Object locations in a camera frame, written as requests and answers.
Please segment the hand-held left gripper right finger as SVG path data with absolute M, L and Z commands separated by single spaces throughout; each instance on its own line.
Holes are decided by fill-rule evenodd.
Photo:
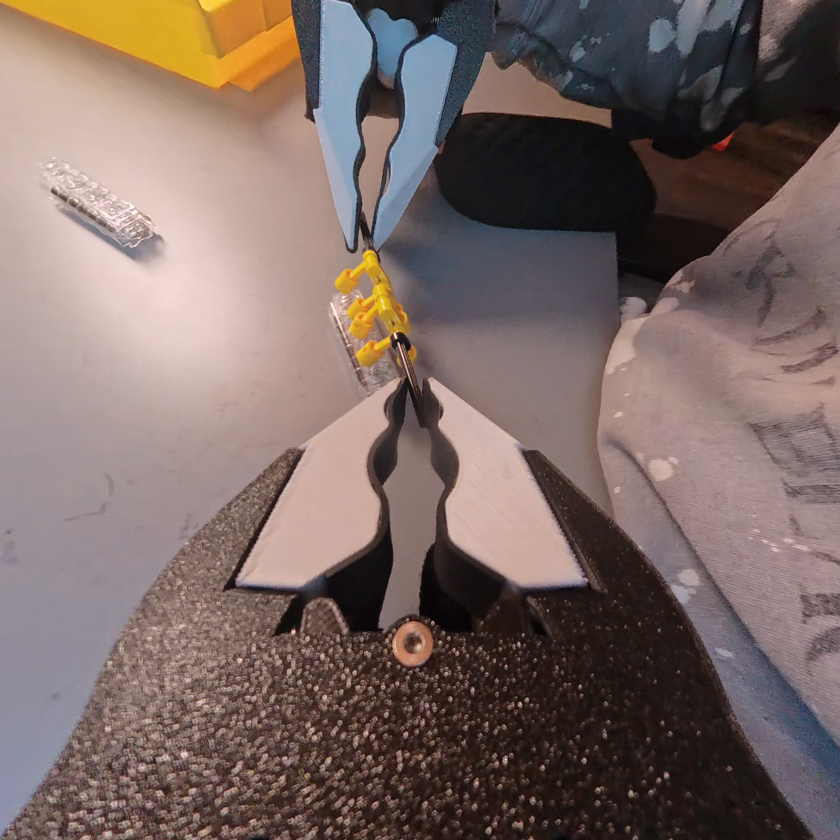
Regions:
M 549 632 L 532 597 L 587 578 L 525 448 L 435 379 L 425 381 L 423 405 L 444 483 L 423 614 L 452 632 Z

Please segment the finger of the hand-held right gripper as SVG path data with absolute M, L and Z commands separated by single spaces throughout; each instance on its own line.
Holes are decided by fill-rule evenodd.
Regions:
M 322 2 L 319 97 L 313 116 L 333 203 L 351 253 L 358 247 L 361 215 L 361 104 L 374 62 L 374 37 L 355 6 L 340 1 Z
M 402 218 L 431 165 L 457 48 L 429 35 L 406 48 L 398 73 L 402 118 L 385 158 L 388 178 L 376 205 L 372 240 L 380 249 Z

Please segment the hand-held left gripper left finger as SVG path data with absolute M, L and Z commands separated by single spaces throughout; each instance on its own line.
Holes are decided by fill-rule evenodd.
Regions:
M 237 587 L 326 595 L 344 615 L 380 615 L 393 564 L 383 485 L 405 408 L 406 384 L 392 381 L 303 445 Z

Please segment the clear toy cylinder block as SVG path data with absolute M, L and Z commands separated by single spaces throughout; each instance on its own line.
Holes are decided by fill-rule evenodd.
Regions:
M 403 371 L 390 340 L 378 321 L 372 325 L 367 339 L 357 339 L 352 335 L 350 331 L 352 318 L 349 317 L 349 309 L 356 299 L 362 299 L 362 297 L 358 290 L 353 290 L 349 295 L 343 295 L 340 292 L 333 293 L 329 304 L 329 319 L 341 360 L 352 373 L 353 382 L 359 386 L 360 392 L 364 396 L 370 396 L 389 382 L 400 379 Z M 385 352 L 372 365 L 365 366 L 359 361 L 357 352 L 369 340 L 377 343 L 384 340 Z
M 158 235 L 150 217 L 70 164 L 51 159 L 40 171 L 45 189 L 65 214 L 118 248 L 134 251 Z

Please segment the yellow piston crankshaft assembly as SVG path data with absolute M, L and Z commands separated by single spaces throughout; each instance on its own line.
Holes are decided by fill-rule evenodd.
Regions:
M 357 267 L 345 269 L 334 285 L 337 292 L 343 295 L 349 295 L 353 290 L 362 294 L 362 299 L 356 299 L 349 309 L 349 317 L 352 318 L 350 331 L 355 338 L 365 340 L 374 322 L 381 324 L 402 368 L 402 377 L 406 379 L 417 421 L 421 427 L 425 427 L 423 388 L 414 370 L 417 351 L 408 337 L 411 323 L 396 299 L 392 283 L 373 247 L 371 231 L 364 215 L 360 218 L 360 232 L 364 243 L 361 262 Z M 363 365 L 370 366 L 384 352 L 384 340 L 378 343 L 369 340 L 358 350 L 357 357 Z

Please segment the person's right forearm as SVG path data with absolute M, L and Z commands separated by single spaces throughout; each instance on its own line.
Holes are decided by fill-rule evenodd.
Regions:
M 490 51 L 688 158 L 749 118 L 761 2 L 504 1 Z

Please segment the yellow plastic bin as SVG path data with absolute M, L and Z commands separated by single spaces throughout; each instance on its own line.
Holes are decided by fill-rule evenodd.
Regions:
M 2 1 L 219 89 L 253 91 L 299 57 L 289 1 Z

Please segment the person's grey hoodie torso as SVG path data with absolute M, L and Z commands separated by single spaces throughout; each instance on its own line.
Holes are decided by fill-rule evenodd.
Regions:
M 839 131 L 626 321 L 598 448 L 616 519 L 817 838 L 839 828 Z

